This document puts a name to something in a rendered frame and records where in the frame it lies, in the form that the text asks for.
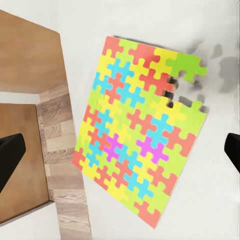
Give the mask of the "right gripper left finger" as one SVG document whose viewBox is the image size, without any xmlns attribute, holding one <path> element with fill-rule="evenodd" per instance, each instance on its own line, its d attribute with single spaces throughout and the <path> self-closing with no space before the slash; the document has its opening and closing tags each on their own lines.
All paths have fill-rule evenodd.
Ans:
<svg viewBox="0 0 240 240">
<path fill-rule="evenodd" d="M 0 138 L 0 193 L 26 153 L 22 133 Z"/>
</svg>

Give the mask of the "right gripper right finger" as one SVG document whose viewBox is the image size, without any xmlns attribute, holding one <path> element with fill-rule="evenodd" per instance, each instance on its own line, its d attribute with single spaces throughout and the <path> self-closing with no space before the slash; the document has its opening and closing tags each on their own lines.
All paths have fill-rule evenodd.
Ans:
<svg viewBox="0 0 240 240">
<path fill-rule="evenodd" d="M 227 135 L 224 151 L 240 173 L 240 135 L 229 133 Z"/>
</svg>

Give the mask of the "jigsaw puzzle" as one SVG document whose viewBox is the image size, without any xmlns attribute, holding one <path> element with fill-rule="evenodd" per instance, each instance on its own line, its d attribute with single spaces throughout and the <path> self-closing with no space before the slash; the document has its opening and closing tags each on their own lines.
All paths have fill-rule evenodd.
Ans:
<svg viewBox="0 0 240 240">
<path fill-rule="evenodd" d="M 71 163 L 154 229 L 209 115 L 165 94 L 205 78 L 203 61 L 107 35 L 97 65 Z"/>
</svg>

